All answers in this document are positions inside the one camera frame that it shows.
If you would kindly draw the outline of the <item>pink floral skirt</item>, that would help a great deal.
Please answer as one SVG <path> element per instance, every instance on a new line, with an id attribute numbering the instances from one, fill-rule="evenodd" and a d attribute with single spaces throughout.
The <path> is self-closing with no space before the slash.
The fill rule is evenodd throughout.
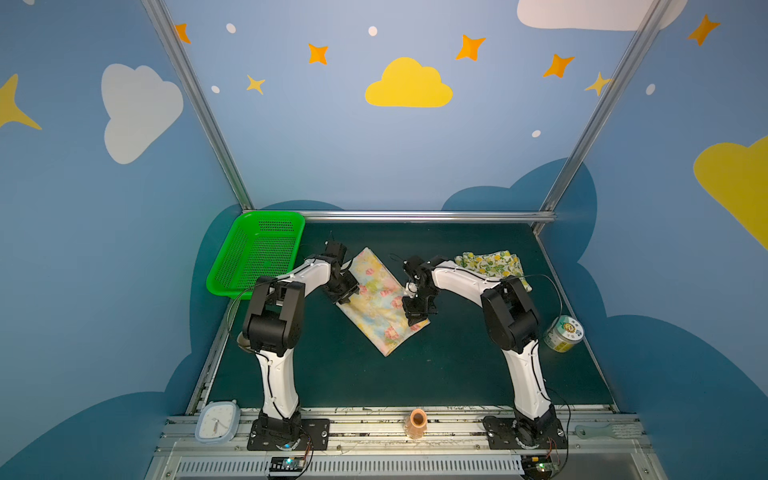
<path id="1" fill-rule="evenodd" d="M 354 257 L 349 272 L 357 280 L 359 291 L 338 307 L 384 357 L 430 324 L 429 320 L 408 323 L 402 303 L 403 286 L 370 248 Z"/>

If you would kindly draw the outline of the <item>lemon print skirt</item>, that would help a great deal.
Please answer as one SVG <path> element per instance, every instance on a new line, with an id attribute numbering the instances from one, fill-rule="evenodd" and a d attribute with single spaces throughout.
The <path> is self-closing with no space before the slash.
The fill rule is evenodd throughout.
<path id="1" fill-rule="evenodd" d="M 525 273 L 519 257 L 508 250 L 489 254 L 464 252 L 456 256 L 454 262 L 461 268 L 485 277 L 504 278 L 513 276 L 520 278 L 526 291 L 532 291 L 532 287 L 525 279 Z"/>

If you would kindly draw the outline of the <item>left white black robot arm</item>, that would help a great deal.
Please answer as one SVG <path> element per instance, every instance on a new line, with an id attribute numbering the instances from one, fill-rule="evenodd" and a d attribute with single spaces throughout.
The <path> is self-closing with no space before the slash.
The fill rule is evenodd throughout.
<path id="1" fill-rule="evenodd" d="M 254 355 L 261 369 L 264 400 L 254 422 L 255 436 L 284 449 L 304 436 L 294 350 L 304 326 L 306 298 L 317 289 L 341 304 L 359 292 L 359 285 L 349 263 L 329 254 L 314 255 L 279 277 L 262 276 L 250 290 L 238 336 L 240 348 Z"/>

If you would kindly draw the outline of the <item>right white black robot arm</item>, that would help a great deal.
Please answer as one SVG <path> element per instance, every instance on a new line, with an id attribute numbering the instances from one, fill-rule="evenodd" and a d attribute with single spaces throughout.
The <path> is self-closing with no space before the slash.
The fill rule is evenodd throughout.
<path id="1" fill-rule="evenodd" d="M 426 261 L 413 256 L 403 262 L 403 270 L 408 282 L 402 308 L 409 325 L 437 313 L 435 298 L 442 291 L 482 309 L 488 336 L 508 365 L 519 439 L 533 445 L 549 429 L 559 429 L 539 359 L 539 312 L 522 280 L 483 275 L 444 257 Z"/>

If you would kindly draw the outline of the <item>green plastic basket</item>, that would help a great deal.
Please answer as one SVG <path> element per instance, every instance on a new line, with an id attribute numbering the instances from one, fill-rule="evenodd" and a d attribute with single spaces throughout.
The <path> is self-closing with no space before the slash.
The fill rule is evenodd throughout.
<path id="1" fill-rule="evenodd" d="M 294 268 L 305 218 L 291 211 L 251 211 L 233 223 L 206 279 L 216 296 L 248 298 L 262 276 Z"/>

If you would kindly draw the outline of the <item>beige ceramic mug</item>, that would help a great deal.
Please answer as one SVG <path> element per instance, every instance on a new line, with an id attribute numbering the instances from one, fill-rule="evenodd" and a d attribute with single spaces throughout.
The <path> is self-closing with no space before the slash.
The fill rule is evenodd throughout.
<path id="1" fill-rule="evenodd" d="M 251 348 L 250 341 L 247 338 L 245 338 L 242 333 L 238 334 L 236 342 L 237 342 L 238 347 L 241 350 L 243 350 L 243 351 L 245 351 L 245 352 L 247 352 L 249 354 L 253 353 L 253 349 Z"/>

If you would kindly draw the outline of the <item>orange ribbed cup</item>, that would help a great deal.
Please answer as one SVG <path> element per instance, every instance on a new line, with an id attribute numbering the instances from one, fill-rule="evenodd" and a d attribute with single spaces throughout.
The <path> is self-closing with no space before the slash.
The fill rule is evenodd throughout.
<path id="1" fill-rule="evenodd" d="M 418 440 L 425 435 L 427 427 L 428 418 L 426 412 L 421 408 L 417 408 L 408 415 L 404 431 L 410 439 Z"/>

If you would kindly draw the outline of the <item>round green white tin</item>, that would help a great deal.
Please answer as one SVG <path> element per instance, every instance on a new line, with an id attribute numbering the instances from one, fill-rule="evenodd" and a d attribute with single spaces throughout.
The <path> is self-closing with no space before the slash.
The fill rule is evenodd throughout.
<path id="1" fill-rule="evenodd" d="M 579 344 L 585 335 L 583 325 L 569 315 L 560 315 L 548 328 L 544 343 L 553 351 L 565 353 Z"/>

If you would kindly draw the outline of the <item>white square clock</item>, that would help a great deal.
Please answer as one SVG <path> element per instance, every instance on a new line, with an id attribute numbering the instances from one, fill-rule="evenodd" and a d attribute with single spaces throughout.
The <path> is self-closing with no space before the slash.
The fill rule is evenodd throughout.
<path id="1" fill-rule="evenodd" d="M 201 411 L 195 439 L 202 444 L 221 444 L 232 440 L 239 428 L 240 408 L 235 401 L 213 402 Z"/>

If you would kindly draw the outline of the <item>left controller board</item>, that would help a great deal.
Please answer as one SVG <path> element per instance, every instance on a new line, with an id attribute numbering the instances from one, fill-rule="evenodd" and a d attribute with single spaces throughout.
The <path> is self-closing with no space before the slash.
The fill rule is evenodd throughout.
<path id="1" fill-rule="evenodd" d="M 306 470 L 309 459 L 303 456 L 274 456 L 268 464 L 267 476 L 270 478 L 296 478 Z"/>

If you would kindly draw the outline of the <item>controller board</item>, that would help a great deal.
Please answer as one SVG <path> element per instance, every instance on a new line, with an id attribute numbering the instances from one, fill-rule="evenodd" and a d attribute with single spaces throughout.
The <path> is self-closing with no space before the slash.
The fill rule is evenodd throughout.
<path id="1" fill-rule="evenodd" d="M 559 470 L 549 457 L 523 456 L 520 463 L 525 480 L 550 480 Z"/>
<path id="2" fill-rule="evenodd" d="M 267 476 L 270 478 L 296 478 L 306 470 L 309 459 L 303 456 L 274 456 L 268 464 Z"/>

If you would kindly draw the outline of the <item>right controller board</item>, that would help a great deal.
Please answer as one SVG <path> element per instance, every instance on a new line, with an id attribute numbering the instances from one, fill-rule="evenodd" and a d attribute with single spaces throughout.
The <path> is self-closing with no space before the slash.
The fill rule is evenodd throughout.
<path id="1" fill-rule="evenodd" d="M 520 463 L 525 480 L 550 480 L 559 470 L 549 457 L 523 456 Z"/>

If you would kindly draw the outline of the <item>rear aluminium frame rail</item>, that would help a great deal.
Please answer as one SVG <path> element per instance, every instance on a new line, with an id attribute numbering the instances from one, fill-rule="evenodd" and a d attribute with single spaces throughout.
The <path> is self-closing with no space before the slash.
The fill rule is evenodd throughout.
<path id="1" fill-rule="evenodd" d="M 315 223 L 553 223 L 553 212 L 484 211 L 299 211 L 307 222 Z"/>

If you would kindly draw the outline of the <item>right side frame rail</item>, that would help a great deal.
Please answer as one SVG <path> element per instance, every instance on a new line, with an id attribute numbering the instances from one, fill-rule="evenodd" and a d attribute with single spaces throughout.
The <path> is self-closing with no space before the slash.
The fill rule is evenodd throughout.
<path id="1" fill-rule="evenodd" d="M 556 221 L 543 228 L 539 243 L 559 281 L 567 310 L 585 328 L 585 341 L 567 353 L 544 349 L 547 386 L 576 405 L 617 408 L 614 368 L 608 344 L 606 309 L 597 283 L 580 260 L 591 240 L 589 223 Z"/>

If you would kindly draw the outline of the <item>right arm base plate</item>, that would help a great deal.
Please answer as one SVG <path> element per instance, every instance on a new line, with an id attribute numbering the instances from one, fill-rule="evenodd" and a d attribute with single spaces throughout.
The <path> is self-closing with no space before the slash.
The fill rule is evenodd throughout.
<path id="1" fill-rule="evenodd" d="M 565 428 L 557 418 L 541 423 L 511 417 L 485 416 L 482 426 L 491 450 L 568 448 Z"/>

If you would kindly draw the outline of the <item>left side frame rail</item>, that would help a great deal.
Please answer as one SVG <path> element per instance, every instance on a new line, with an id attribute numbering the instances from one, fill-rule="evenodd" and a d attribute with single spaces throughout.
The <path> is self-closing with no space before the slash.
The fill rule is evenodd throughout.
<path id="1" fill-rule="evenodd" d="M 198 414 L 208 403 L 212 386 L 226 349 L 230 333 L 240 305 L 239 299 L 231 299 L 227 305 L 216 336 L 211 344 L 209 353 L 201 369 L 193 389 L 190 401 L 185 410 L 186 415 Z"/>

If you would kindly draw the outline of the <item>front aluminium rail bed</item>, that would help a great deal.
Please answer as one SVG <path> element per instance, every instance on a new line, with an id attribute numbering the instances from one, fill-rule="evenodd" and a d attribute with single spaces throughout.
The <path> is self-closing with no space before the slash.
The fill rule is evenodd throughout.
<path id="1" fill-rule="evenodd" d="M 197 419 L 167 420 L 146 473 L 148 479 L 523 479 L 523 456 L 549 457 L 559 467 L 551 479 L 663 479 L 666 474 L 639 418 L 598 405 L 557 409 L 567 449 L 491 450 L 485 416 L 511 417 L 501 406 L 429 407 L 428 427 L 410 439 L 409 407 L 311 408 L 305 419 L 329 419 L 325 451 L 248 451 L 254 409 L 245 410 L 226 443 L 195 439 Z M 274 456 L 303 456 L 296 478 L 267 476 Z"/>

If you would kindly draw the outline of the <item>left aluminium frame post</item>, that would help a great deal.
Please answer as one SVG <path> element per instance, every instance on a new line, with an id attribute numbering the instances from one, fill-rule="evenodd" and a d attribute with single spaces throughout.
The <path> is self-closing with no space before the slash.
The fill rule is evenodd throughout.
<path id="1" fill-rule="evenodd" d="M 205 93 L 185 52 L 164 1 L 142 0 L 144 9 L 166 51 L 221 169 L 244 211 L 254 209 L 245 183 L 219 128 Z"/>

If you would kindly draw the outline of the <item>aluminium frame post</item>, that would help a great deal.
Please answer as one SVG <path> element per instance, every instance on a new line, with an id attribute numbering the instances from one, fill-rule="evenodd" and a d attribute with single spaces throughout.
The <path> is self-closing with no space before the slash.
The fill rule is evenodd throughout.
<path id="1" fill-rule="evenodd" d="M 551 189 L 546 195 L 540 211 L 553 215 L 568 187 L 575 178 L 579 168 L 596 142 L 599 134 L 606 125 L 613 109 L 620 100 L 634 73 L 642 63 L 659 32 L 662 30 L 662 20 L 670 9 L 672 1 L 652 1 L 643 17 L 627 49 L 621 57 L 613 80 L 600 95 L 600 99 L 589 118 L 574 149 L 567 157 L 563 167 L 556 177 Z"/>
<path id="2" fill-rule="evenodd" d="M 166 51 L 221 169 L 244 211 L 254 209 L 245 183 L 219 128 L 205 93 L 185 52 L 164 1 L 142 0 L 144 9 Z"/>

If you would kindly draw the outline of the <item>right aluminium frame post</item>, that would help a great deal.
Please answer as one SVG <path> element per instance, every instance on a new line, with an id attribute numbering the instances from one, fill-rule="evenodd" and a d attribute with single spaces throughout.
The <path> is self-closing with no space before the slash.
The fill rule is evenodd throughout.
<path id="1" fill-rule="evenodd" d="M 613 109 L 620 100 L 634 73 L 642 63 L 659 32 L 662 30 L 662 20 L 670 9 L 672 1 L 652 1 L 643 17 L 627 49 L 621 57 L 613 80 L 600 95 L 600 99 L 589 118 L 574 149 L 567 157 L 563 167 L 556 177 L 551 189 L 546 195 L 540 211 L 553 215 L 568 187 L 575 178 L 579 168 L 596 142 L 599 134 L 606 125 Z"/>

